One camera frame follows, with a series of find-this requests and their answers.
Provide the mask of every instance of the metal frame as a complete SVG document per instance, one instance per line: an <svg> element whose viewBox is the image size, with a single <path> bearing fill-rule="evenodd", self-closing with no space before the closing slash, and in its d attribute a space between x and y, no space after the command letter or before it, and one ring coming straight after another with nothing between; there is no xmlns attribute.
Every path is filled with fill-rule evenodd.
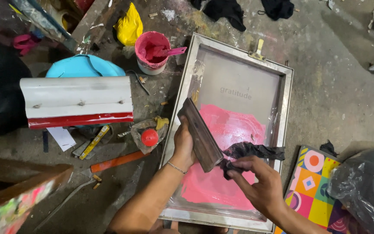
<svg viewBox="0 0 374 234"><path fill-rule="evenodd" d="M247 51L240 50L233 46L218 42L211 38L202 36L194 33L189 47L187 55L186 66L184 67L179 93L176 99L176 105L170 121L169 133L164 145L164 151L161 156L160 167L162 167L172 156L171 148L168 148L169 144L173 144L174 133L180 125L179 119L176 118L177 113L182 108L183 101L187 98L193 68L199 48L203 47L207 50L219 53L221 55L233 58L237 61L247 63L249 65L258 67L260 69L272 72L280 76L280 92L278 97L278 112L280 109L279 124L275 125L274 136L272 145L284 146L285 144L285 132L288 119L288 107L291 95L291 85L294 70L292 68L283 66L276 62L266 60L262 62L248 56ZM270 161L269 165L281 173L282 162L279 160ZM209 224L212 226L223 226L232 227L236 229L252 230L252 231L263 231L273 232L274 224L266 219L266 221L256 221L241 219L238 216L227 216L225 214L209 214L204 211L185 209L181 210L179 207L174 209L168 206L163 210L160 215L161 219L169 219L176 221L184 221L196 224Z"/></svg>

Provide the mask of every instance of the paint bucket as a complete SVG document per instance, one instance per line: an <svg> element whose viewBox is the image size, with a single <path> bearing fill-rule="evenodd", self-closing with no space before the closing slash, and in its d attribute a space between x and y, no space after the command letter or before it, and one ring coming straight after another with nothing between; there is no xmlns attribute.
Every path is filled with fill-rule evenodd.
<svg viewBox="0 0 374 234"><path fill-rule="evenodd" d="M147 75L158 75L165 69L168 57L154 57L150 61L145 59L147 50L155 46L165 46L165 50L171 49L169 40L164 34L150 31L141 34L135 42L135 54L138 66Z"/></svg>

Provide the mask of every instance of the yellow plastic bag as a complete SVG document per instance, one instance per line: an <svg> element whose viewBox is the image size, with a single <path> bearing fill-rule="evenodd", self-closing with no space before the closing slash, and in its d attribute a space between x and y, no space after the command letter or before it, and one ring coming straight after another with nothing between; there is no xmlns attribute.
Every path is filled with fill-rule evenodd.
<svg viewBox="0 0 374 234"><path fill-rule="evenodd" d="M122 44L126 46L135 45L135 41L142 34L143 26L133 3L129 5L126 16L120 18L113 27L116 29L116 36Z"/></svg>

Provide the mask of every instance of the hand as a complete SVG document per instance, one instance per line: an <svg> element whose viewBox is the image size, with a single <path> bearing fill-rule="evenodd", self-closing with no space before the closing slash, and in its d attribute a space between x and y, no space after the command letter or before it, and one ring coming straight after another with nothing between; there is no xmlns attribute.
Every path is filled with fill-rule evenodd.
<svg viewBox="0 0 374 234"><path fill-rule="evenodd" d="M174 154L170 159L176 167L187 171L196 160L193 152L193 138L188 130L189 122L185 116L180 117L181 125L174 135Z"/></svg>
<svg viewBox="0 0 374 234"><path fill-rule="evenodd" d="M243 157L232 164L250 170L258 178L259 182L251 185L241 173L227 172L258 211L272 221L286 212L288 206L283 199L281 177L277 171L257 156Z"/></svg>

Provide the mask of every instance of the pink paint smear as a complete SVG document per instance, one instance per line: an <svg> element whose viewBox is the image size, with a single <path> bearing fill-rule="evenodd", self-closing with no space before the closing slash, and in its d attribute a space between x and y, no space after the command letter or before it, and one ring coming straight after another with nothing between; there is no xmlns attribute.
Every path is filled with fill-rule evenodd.
<svg viewBox="0 0 374 234"><path fill-rule="evenodd" d="M211 104L202 104L199 112L221 150L243 141L260 145L265 139L265 125L261 125L252 114L236 113ZM242 175L250 184L255 182L252 172ZM189 202L218 203L237 210L255 209L235 181L223 178L223 170L219 167L204 173L200 163L196 162L181 184L181 196Z"/></svg>

